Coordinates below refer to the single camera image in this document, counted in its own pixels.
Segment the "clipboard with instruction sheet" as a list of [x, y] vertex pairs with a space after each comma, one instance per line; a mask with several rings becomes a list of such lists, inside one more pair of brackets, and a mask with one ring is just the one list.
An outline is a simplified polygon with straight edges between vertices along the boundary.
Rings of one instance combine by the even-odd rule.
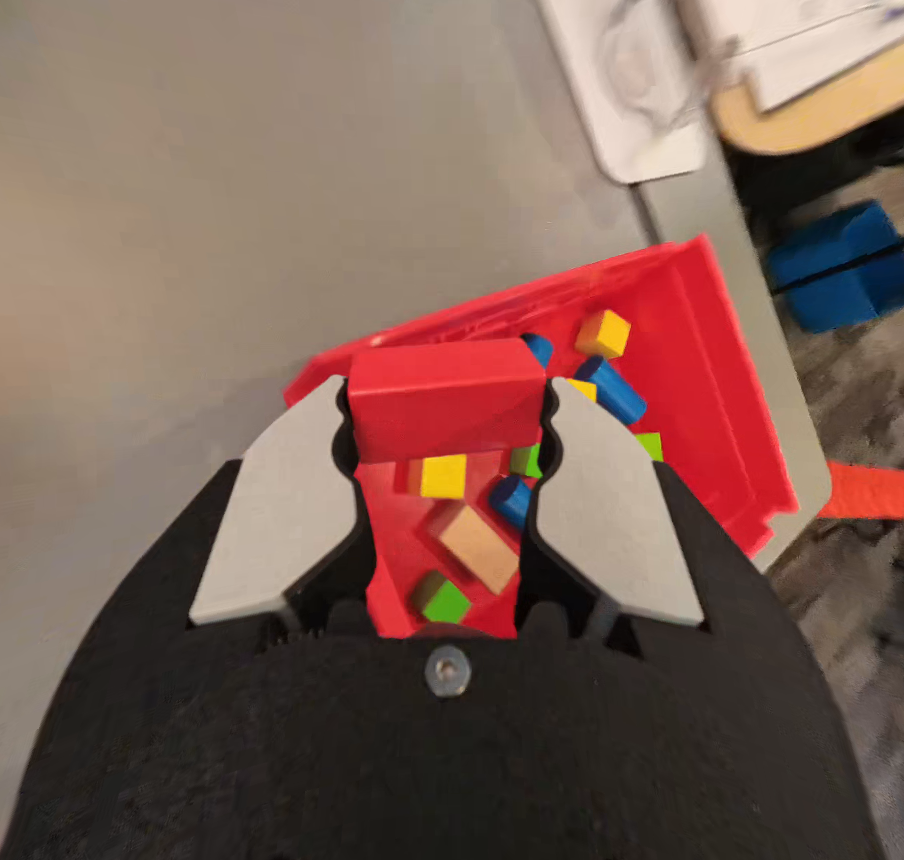
[[903, 105], [903, 0], [675, 0], [737, 150], [828, 144]]

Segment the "long green wooden block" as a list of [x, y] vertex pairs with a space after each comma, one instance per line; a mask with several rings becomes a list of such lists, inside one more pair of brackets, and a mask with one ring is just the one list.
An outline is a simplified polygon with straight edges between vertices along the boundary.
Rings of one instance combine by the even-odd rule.
[[471, 602], [455, 583], [431, 570], [416, 583], [409, 606], [426, 623], [459, 625], [468, 616]]

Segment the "red wooden block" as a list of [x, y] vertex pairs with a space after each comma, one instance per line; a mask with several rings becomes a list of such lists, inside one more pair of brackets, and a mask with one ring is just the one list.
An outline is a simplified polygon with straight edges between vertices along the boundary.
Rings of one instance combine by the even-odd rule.
[[520, 338], [358, 354], [347, 398], [363, 463], [531, 446], [547, 376]]

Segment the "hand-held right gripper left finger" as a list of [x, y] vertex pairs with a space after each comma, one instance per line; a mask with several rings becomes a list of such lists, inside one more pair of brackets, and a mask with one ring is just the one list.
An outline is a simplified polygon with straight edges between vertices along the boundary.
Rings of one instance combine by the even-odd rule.
[[329, 376], [245, 452], [190, 621], [262, 614], [325, 628], [339, 603], [366, 603], [377, 553], [347, 380]]

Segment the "yellow wooden cube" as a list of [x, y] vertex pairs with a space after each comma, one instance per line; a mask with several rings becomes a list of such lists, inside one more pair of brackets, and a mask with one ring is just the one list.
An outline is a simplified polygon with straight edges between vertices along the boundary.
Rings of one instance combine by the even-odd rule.
[[461, 500], [468, 478], [466, 454], [429, 457], [420, 461], [418, 495], [427, 499]]

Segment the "natural wooden block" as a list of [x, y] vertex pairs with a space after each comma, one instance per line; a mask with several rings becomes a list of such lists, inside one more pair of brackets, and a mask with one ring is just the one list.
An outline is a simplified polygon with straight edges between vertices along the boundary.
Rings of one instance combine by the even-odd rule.
[[498, 597], [519, 572], [519, 555], [468, 503], [449, 505], [438, 518], [439, 543]]

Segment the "red plastic bin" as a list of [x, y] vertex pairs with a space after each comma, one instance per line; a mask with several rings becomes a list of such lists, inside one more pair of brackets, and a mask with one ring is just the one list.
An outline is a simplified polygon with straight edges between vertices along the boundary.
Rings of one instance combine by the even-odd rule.
[[[371, 348], [547, 337], [545, 370], [573, 378], [587, 359], [574, 349], [584, 319], [612, 309], [632, 324], [614, 367], [646, 400], [630, 429], [659, 432], [668, 463], [752, 559], [773, 537], [772, 520], [797, 510], [762, 388], [709, 241], [653, 246], [573, 268], [422, 315], [312, 357], [284, 391], [292, 406], [332, 375], [347, 376]], [[408, 638], [425, 624], [409, 596], [431, 570], [469, 598], [464, 623], [514, 637], [515, 577], [495, 597], [428, 533], [442, 503], [406, 495], [397, 461], [361, 464], [377, 550], [367, 600], [381, 636]]]

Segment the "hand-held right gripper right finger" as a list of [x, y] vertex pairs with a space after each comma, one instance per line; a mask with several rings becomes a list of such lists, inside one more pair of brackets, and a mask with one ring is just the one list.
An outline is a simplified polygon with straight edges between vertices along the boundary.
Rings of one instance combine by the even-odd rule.
[[635, 435], [565, 378], [548, 380], [541, 469], [522, 546], [525, 617], [565, 608], [571, 632], [610, 632], [622, 616], [698, 628], [704, 612], [662, 492]]

